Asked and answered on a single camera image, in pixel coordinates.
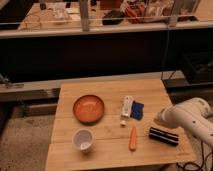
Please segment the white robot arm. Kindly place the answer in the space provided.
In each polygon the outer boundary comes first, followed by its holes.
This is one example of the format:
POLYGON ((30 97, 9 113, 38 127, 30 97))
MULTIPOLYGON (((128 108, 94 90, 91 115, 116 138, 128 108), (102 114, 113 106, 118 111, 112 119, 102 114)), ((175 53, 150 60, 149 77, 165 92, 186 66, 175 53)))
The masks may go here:
POLYGON ((210 105, 202 98, 192 98, 163 108, 157 113, 154 122, 171 129, 182 127, 213 148, 213 123, 210 105))

